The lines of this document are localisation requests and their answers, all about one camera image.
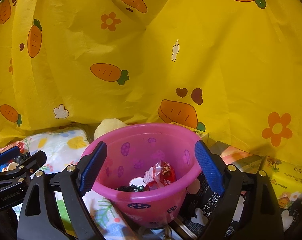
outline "metal screw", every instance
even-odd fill
[[[262,177],[265,177],[266,176],[266,172],[261,170],[261,171],[259,171],[259,175],[262,176]]]
[[[67,167],[67,171],[74,171],[76,169],[76,167],[74,165],[69,165]]]
[[[37,171],[36,172],[36,177],[40,177],[40,176],[42,176],[43,175],[43,171]]]
[[[228,165],[228,170],[229,171],[235,171],[236,170],[236,167],[232,164]]]

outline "yellow box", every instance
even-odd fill
[[[279,206],[287,209],[302,193],[302,167],[267,156],[262,169],[270,178]]]
[[[203,131],[200,131],[200,130],[197,130],[197,129],[194,129],[194,128],[190,128],[190,127],[187,127],[185,125],[181,125],[177,122],[171,122],[171,124],[176,124],[176,125],[188,128],[189,130],[195,132],[205,144],[208,143],[209,134],[207,132],[203,132]]]

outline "yellow curtain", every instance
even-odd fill
[[[302,165],[301,3],[2,0],[0,147],[104,118]]]

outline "brown heart print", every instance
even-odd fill
[[[197,103],[198,105],[201,105],[203,103],[202,99],[202,89],[201,88],[195,88],[191,93],[191,99]]]
[[[177,93],[177,95],[179,96],[179,97],[181,97],[181,98],[183,98],[183,97],[185,97],[186,95],[187,95],[187,93],[188,93],[188,90],[186,89],[186,88],[177,88],[176,90],[175,90],[175,92]]]

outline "pink bucket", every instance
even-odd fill
[[[107,158],[93,190],[141,226],[158,228],[170,223],[179,213],[187,187],[201,172],[194,153],[198,140],[189,129],[165,123],[137,124],[109,132],[83,153],[90,154],[100,141],[107,144]],[[147,192],[115,190],[128,186],[136,177],[144,177],[159,160],[171,164],[176,182]]]

